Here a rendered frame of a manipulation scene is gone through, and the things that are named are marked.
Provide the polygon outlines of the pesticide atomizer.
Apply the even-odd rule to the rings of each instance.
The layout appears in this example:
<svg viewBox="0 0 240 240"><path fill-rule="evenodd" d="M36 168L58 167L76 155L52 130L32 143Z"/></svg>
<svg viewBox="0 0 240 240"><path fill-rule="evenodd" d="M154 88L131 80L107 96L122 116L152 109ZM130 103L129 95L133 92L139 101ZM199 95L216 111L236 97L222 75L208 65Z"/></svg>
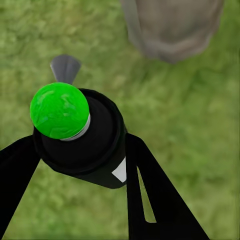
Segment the pesticide atomizer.
<svg viewBox="0 0 240 240"><path fill-rule="evenodd" d="M36 152L58 173L113 190L126 186L127 130L117 105L72 85L81 69L73 57L53 58L50 67L56 82L30 104Z"/></svg>

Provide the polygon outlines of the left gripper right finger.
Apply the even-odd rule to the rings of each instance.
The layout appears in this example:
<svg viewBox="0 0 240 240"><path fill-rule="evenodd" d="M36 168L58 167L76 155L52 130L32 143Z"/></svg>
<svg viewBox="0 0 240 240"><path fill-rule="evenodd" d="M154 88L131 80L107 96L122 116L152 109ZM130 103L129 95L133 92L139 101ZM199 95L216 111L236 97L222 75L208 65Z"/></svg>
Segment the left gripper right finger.
<svg viewBox="0 0 240 240"><path fill-rule="evenodd" d="M145 142L125 134L129 240L210 240ZM156 223L145 220L142 180Z"/></svg>

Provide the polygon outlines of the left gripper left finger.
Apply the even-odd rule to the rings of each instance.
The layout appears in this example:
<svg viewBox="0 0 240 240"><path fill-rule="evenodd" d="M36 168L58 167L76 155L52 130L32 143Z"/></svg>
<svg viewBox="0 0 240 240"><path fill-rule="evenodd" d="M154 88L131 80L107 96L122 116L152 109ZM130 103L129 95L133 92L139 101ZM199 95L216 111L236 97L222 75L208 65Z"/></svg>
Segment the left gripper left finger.
<svg viewBox="0 0 240 240"><path fill-rule="evenodd" d="M0 150L0 240L41 160L33 134Z"/></svg>

